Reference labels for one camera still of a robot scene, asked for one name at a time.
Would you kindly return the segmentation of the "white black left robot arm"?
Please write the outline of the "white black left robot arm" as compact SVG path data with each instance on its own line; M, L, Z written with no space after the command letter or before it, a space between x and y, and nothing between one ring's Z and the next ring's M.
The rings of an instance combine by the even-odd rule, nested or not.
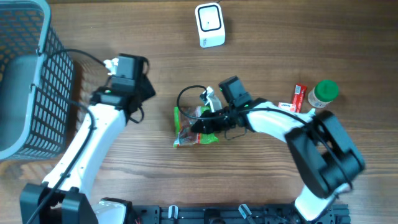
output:
M112 75L111 86L92 94L86 117L59 163L39 185L20 196L23 223L134 223L132 203L104 198L89 203L95 177L131 115L155 96L147 75Z

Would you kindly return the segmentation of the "red tube packet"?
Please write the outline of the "red tube packet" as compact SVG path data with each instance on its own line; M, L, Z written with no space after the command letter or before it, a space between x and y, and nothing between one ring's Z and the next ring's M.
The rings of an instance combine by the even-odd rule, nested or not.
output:
M292 99L292 104L295 106L295 112L299 113L301 111L301 107L305 98L305 94L307 91L307 86L303 84L296 84L295 91Z

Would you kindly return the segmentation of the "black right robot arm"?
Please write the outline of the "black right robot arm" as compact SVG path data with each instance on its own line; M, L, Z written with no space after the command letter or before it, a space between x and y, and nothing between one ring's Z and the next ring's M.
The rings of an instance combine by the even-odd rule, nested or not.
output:
M308 222L318 220L340 194L351 191L352 181L365 169L364 157L330 111L294 113L258 98L239 107L208 110L191 130L212 134L236 126L287 144L304 182L294 207Z

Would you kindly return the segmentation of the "green snack bag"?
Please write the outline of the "green snack bag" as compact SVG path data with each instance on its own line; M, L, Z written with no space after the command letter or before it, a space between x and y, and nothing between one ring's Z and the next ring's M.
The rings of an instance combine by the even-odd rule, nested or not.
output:
M174 123L176 129L174 148L195 144L211 144L219 141L214 134L192 132L190 129L196 121L196 119L191 119L181 114L177 107L174 108Z

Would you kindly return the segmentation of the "green lid spice jar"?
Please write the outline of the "green lid spice jar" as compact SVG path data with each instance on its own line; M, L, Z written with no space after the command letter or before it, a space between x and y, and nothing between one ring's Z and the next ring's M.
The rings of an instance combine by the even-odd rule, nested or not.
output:
M320 81L308 94L308 102L315 108L324 108L339 95L339 86L332 80Z

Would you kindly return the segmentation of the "white red tissue packet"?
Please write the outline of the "white red tissue packet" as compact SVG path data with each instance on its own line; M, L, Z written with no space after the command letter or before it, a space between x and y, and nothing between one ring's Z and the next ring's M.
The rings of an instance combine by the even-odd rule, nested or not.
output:
M283 109L283 110L296 112L296 105L295 104L279 102L278 107L280 109Z

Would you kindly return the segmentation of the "pale green wipes packet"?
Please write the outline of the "pale green wipes packet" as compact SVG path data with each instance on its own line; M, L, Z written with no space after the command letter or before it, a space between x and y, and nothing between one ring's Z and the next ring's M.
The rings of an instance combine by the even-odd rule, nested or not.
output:
M307 114L308 115L315 115L315 108L312 108Z

